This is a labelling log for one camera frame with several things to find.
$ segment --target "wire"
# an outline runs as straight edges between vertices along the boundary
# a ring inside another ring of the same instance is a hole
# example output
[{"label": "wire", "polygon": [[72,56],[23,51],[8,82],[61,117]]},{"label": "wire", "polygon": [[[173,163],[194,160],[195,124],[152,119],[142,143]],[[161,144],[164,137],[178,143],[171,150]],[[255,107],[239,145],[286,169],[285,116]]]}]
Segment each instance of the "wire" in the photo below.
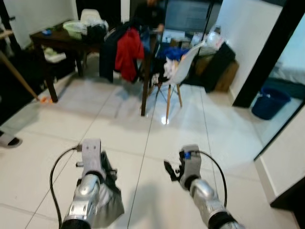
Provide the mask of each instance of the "wire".
[{"label": "wire", "polygon": [[65,156],[68,152],[70,152],[71,150],[76,150],[77,147],[73,147],[73,148],[70,148],[68,150],[66,150],[65,152],[63,152],[55,161],[54,165],[53,165],[53,168],[51,170],[51,173],[50,173],[50,190],[51,190],[51,194],[52,194],[52,197],[53,197],[53,200],[54,200],[54,204],[55,204],[55,207],[56,207],[56,211],[57,211],[57,217],[58,217],[58,223],[59,223],[59,226],[58,228],[61,229],[61,225],[62,225],[62,221],[61,221],[61,211],[59,209],[59,206],[58,206],[58,202],[57,202],[57,199],[55,197],[55,193],[54,193],[54,189],[53,189],[53,173],[54,173],[54,170],[55,170],[55,167],[57,165],[57,163],[60,161],[60,159]]},{"label": "wire", "polygon": [[227,207],[227,199],[228,199],[227,184],[226,184],[226,181],[225,181],[225,178],[224,178],[224,173],[221,170],[219,164],[215,161],[214,158],[212,158],[212,156],[208,155],[207,153],[205,153],[203,151],[198,150],[198,151],[192,151],[192,152],[196,152],[196,153],[198,152],[198,153],[201,153],[201,154],[207,156],[208,158],[210,158],[217,165],[217,167],[218,167],[218,169],[220,171],[220,174],[221,174],[221,176],[223,178],[223,184],[224,184],[224,207],[226,208]]}]

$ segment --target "red clothing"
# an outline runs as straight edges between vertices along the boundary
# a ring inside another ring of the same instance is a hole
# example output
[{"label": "red clothing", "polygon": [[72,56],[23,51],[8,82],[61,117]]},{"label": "red clothing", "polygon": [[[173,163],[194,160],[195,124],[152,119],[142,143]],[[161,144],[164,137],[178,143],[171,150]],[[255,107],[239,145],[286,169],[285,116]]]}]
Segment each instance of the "red clothing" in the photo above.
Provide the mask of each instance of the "red clothing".
[{"label": "red clothing", "polygon": [[131,28],[118,41],[115,58],[115,69],[120,71],[122,77],[132,82],[137,74],[134,60],[144,59],[144,48],[136,29]]}]

